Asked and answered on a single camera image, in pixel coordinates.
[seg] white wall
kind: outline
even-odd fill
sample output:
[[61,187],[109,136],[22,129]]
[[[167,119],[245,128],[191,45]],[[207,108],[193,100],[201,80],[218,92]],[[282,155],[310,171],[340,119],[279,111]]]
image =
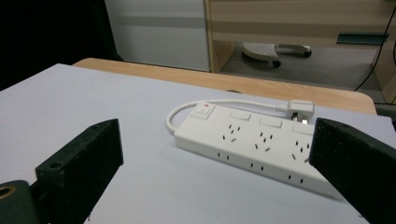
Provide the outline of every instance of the white wall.
[[127,62],[209,71],[204,0],[106,0]]

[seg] table surface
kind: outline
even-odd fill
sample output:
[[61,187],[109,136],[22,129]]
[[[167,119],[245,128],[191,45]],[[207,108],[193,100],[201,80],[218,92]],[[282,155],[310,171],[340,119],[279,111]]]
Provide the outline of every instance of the table surface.
[[95,70],[149,77],[217,90],[239,91],[247,95],[280,100],[307,100],[316,105],[346,109],[367,114],[376,114],[373,100],[360,92],[342,91],[250,77],[235,77],[207,72],[177,69],[139,63],[124,63],[88,58],[74,66]]
[[[179,105],[207,99],[286,103],[54,65],[0,91],[0,183],[22,179],[32,184],[35,167],[67,142],[95,123],[118,119],[124,164],[86,223],[367,223],[348,203],[176,147],[165,118]],[[389,118],[323,106],[316,106],[308,122],[316,118],[347,123],[396,146]]]

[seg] white cable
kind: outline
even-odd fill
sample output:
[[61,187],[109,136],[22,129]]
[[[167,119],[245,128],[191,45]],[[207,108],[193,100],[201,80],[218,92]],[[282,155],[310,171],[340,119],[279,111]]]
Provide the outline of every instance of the white cable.
[[168,130],[173,134],[175,133],[175,131],[177,130],[177,127],[175,127],[174,125],[172,125],[172,117],[177,114],[178,112],[180,112],[183,109],[192,107],[192,106],[196,106],[199,103],[211,103],[211,104],[215,104],[215,103],[237,103],[237,104],[242,104],[242,105],[257,105],[257,106],[261,106],[261,107],[265,107],[265,108],[272,108],[275,109],[276,111],[288,111],[288,107],[286,105],[269,105],[269,104],[264,104],[264,103],[257,103],[257,102],[253,102],[253,101],[245,101],[245,100],[203,100],[203,101],[195,101],[195,102],[190,102],[181,106],[178,106],[176,109],[174,109],[167,117],[166,117],[166,127],[168,128]]

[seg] plug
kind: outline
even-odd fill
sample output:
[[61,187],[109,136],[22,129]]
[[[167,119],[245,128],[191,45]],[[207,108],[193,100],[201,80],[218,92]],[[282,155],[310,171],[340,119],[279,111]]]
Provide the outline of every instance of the plug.
[[288,103],[287,118],[300,121],[304,124],[312,118],[315,113],[315,104],[311,101],[291,100]]

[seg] power outlet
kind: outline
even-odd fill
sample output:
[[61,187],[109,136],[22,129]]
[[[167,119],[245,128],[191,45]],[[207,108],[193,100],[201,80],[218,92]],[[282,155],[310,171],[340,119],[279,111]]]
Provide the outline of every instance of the power outlet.
[[198,104],[175,131],[177,147],[336,200],[308,162],[315,127],[240,109]]

